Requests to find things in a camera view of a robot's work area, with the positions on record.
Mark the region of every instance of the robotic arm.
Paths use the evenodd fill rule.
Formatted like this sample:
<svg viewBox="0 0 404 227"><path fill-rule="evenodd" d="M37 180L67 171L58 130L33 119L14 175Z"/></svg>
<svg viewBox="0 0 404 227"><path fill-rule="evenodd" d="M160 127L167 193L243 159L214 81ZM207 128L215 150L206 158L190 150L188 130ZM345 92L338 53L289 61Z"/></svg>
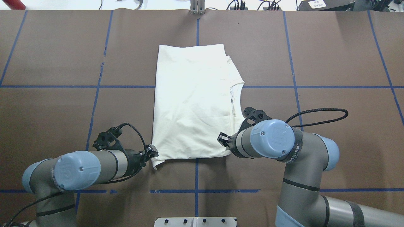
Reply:
<svg viewBox="0 0 404 227"><path fill-rule="evenodd" d="M122 134L122 127L125 125L133 128L140 136L143 151L122 147L117 137ZM100 133L93 147L98 151L68 153L34 163L25 170L23 186L38 199L37 218L24 223L25 226L77 226L74 190L127 180L145 167L150 158L158 156L157 149L152 144L146 145L140 133L128 123Z"/></svg>
<svg viewBox="0 0 404 227"><path fill-rule="evenodd" d="M319 194L323 171L339 160L337 144L302 132L264 111L248 107L238 133L218 141L240 158L271 158L286 163L277 206L277 227L400 227L404 215Z"/></svg>

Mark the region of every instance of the white background surface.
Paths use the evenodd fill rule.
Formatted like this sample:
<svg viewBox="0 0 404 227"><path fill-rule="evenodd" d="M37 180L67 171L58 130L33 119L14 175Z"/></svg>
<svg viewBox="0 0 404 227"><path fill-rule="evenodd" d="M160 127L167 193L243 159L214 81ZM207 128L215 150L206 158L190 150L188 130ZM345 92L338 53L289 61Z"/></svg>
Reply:
<svg viewBox="0 0 404 227"><path fill-rule="evenodd" d="M101 5L101 0L21 0L27 7L27 9L38 10L98 10ZM214 7L219 10L225 10L231 0L205 0L205 7ZM260 0L247 0L246 7L249 10L257 10L261 4ZM111 10L117 8L135 9L139 5L137 0L103 0L103 10ZM279 6L285 11L296 10L296 0L281 0ZM403 12L402 5L394 3L390 4L390 7L397 11ZM189 9L189 0L143 0L143 5L140 9ZM2 1L0 1L0 9L9 9L9 7Z"/></svg>

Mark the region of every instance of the table surface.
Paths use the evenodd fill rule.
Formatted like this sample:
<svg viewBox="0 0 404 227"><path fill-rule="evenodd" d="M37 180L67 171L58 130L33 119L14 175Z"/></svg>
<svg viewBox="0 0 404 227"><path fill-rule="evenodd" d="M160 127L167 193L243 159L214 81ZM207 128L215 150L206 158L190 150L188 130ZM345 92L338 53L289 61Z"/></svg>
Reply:
<svg viewBox="0 0 404 227"><path fill-rule="evenodd" d="M122 122L151 141L160 44L224 43L245 81L242 108L281 120L307 109L347 109L342 121L304 128L341 151L336 168L323 174L322 194L404 214L404 14L188 12L0 12L0 223L34 200L21 185L30 164L93 150L98 133ZM130 129L120 140L142 147ZM78 223L234 216L240 227L274 226L283 171L275 160L233 155L170 160L157 171L148 164L129 181L78 191ZM34 217L31 208L17 221Z"/></svg>

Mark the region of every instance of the white bracket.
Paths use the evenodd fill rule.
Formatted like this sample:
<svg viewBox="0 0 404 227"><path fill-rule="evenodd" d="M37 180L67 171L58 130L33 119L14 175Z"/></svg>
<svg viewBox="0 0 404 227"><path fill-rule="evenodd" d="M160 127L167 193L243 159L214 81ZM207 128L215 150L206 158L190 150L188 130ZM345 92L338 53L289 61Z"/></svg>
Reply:
<svg viewBox="0 0 404 227"><path fill-rule="evenodd" d="M205 14L205 0L191 0L191 14Z"/></svg>
<svg viewBox="0 0 404 227"><path fill-rule="evenodd" d="M158 218L154 227L237 227L234 217Z"/></svg>

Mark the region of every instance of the folded fabric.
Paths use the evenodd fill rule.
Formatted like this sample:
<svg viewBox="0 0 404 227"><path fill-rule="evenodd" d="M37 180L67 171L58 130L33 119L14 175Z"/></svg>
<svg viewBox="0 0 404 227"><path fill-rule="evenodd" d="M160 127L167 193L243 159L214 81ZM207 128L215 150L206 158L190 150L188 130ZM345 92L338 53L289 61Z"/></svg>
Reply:
<svg viewBox="0 0 404 227"><path fill-rule="evenodd" d="M152 139L159 156L152 158L153 167L168 159L229 155L217 137L235 133L244 120L243 84L223 44L160 45Z"/></svg>

